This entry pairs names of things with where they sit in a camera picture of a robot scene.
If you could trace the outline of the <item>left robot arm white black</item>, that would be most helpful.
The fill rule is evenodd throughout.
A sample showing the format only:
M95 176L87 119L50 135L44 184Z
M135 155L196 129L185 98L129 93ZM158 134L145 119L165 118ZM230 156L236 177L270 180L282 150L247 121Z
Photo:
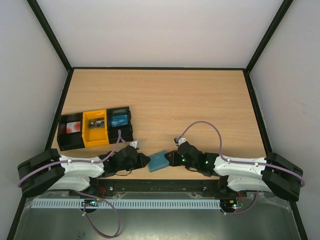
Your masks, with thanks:
M108 178L120 171L146 167L150 157L128 145L120 151L110 151L91 158L69 157L51 148L18 165L18 187L26 198L46 191L84 191L91 179Z

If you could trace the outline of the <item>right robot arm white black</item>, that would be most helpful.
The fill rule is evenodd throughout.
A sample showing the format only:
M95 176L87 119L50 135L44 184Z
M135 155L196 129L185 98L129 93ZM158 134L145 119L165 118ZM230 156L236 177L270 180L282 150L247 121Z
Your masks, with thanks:
M284 158L269 152L266 157L237 158L221 153L202 152L182 138L177 150L164 155L171 167L183 166L206 177L220 177L218 191L262 191L297 202L303 187L303 170Z

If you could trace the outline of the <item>teal leather card holder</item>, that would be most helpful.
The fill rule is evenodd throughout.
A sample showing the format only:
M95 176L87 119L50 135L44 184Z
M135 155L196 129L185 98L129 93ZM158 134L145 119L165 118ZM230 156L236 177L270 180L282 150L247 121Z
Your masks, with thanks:
M169 166L169 161L165 157L166 153L167 151L163 150L149 156L148 169L151 173Z

